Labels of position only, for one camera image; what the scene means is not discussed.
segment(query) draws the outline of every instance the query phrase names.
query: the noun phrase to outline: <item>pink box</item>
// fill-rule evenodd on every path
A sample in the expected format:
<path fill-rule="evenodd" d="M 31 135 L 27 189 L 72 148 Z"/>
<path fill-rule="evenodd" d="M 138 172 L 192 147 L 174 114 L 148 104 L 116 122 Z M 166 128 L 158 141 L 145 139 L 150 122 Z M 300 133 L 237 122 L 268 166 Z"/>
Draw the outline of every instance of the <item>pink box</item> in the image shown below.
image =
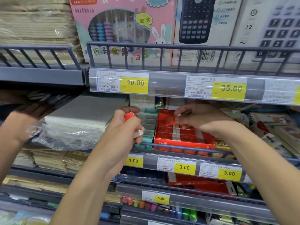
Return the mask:
<path fill-rule="evenodd" d="M 86 43 L 173 44 L 177 0 L 70 0 L 86 62 Z M 128 64 L 142 65 L 142 49 L 128 47 Z M 92 46 L 96 63 L 108 63 L 106 47 Z M 172 62 L 170 49 L 164 49 L 163 66 Z M 113 64 L 125 64 L 123 47 L 110 47 Z M 160 65 L 160 49 L 145 49 L 145 65 Z"/>

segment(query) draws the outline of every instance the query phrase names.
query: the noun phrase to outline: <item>barcode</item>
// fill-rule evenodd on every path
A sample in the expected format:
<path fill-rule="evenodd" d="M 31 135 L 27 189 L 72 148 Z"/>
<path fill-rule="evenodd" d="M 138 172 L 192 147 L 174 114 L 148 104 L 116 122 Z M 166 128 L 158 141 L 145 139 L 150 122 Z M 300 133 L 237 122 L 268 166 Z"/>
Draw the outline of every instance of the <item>barcode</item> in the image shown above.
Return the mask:
<path fill-rule="evenodd" d="M 200 50 L 197 51 L 197 58 L 198 61 Z M 203 50 L 200 62 L 213 62 L 215 58 L 215 51 L 214 50 Z"/>

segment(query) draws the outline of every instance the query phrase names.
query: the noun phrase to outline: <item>hand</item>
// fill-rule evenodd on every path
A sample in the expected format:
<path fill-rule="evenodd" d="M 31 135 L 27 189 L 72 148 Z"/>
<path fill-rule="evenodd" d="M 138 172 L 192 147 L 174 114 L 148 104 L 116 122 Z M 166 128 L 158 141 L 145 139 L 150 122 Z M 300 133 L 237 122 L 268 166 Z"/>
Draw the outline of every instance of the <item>hand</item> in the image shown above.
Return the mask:
<path fill-rule="evenodd" d="M 25 97 L 27 91 L 18 90 L 0 90 L 0 101 L 14 104 L 28 103 L 29 99 Z"/>
<path fill-rule="evenodd" d="M 0 131 L 8 138 L 23 145 L 29 140 L 31 133 L 36 129 L 34 126 L 46 115 L 45 112 L 48 109 L 49 106 L 44 103 L 23 105 L 8 115 Z"/>
<path fill-rule="evenodd" d="M 183 129 L 188 126 L 193 126 L 203 132 L 207 132 L 216 138 L 221 138 L 220 130 L 223 127 L 227 128 L 230 122 L 235 122 L 222 111 L 214 108 L 210 104 L 199 104 L 197 101 L 190 102 L 179 107 L 174 115 L 181 114 L 191 110 L 189 115 L 181 115 L 176 117 L 176 121 L 182 125 Z"/>
<path fill-rule="evenodd" d="M 99 163 L 105 165 L 109 180 L 122 170 L 133 144 L 139 144 L 143 140 L 143 136 L 133 138 L 135 130 L 145 130 L 141 125 L 141 120 L 138 117 L 131 117 L 125 121 L 124 115 L 131 111 L 138 113 L 140 110 L 137 107 L 128 106 L 115 111 L 111 123 L 85 162 L 85 165 L 91 166 Z"/>

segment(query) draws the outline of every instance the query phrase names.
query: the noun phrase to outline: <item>yellow price label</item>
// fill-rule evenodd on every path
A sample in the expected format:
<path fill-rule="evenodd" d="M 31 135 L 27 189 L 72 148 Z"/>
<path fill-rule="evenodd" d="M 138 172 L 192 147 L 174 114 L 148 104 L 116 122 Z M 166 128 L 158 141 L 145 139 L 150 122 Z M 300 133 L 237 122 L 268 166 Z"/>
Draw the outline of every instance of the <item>yellow price label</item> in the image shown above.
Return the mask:
<path fill-rule="evenodd" d="M 220 168 L 217 178 L 229 180 L 229 181 L 240 181 L 241 177 L 242 177 L 241 170 L 228 170 L 228 169 Z"/>
<path fill-rule="evenodd" d="M 124 165 L 143 168 L 143 160 L 143 155 L 129 154 Z"/>
<path fill-rule="evenodd" d="M 121 92 L 148 94 L 149 78 L 121 76 Z"/>
<path fill-rule="evenodd" d="M 300 86 L 297 86 L 293 104 L 300 105 Z"/>
<path fill-rule="evenodd" d="M 174 173 L 195 175 L 196 165 L 175 163 Z"/>
<path fill-rule="evenodd" d="M 160 195 L 155 195 L 154 196 L 154 202 L 155 203 L 168 205 L 169 201 L 170 201 L 170 196 L 169 195 L 164 194 L 163 196 L 160 196 Z"/>
<path fill-rule="evenodd" d="M 247 83 L 214 82 L 212 99 L 244 101 Z"/>

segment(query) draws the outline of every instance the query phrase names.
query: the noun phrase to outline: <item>calculator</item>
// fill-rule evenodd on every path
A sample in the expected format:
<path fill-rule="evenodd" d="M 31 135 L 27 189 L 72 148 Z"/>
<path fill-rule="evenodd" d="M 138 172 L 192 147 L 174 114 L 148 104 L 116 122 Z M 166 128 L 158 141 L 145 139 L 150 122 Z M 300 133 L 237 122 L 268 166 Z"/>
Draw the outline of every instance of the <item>calculator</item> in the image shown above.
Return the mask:
<path fill-rule="evenodd" d="M 258 46 L 297 49 L 300 46 L 300 1 L 285 0 L 276 5 L 260 35 Z M 268 52 L 265 62 L 281 63 L 288 52 Z M 256 52 L 253 61 L 260 61 L 265 52 Z M 300 63 L 300 53 L 294 53 L 288 63 Z"/>
<path fill-rule="evenodd" d="M 209 36 L 216 0 L 183 0 L 179 42 L 206 43 Z"/>

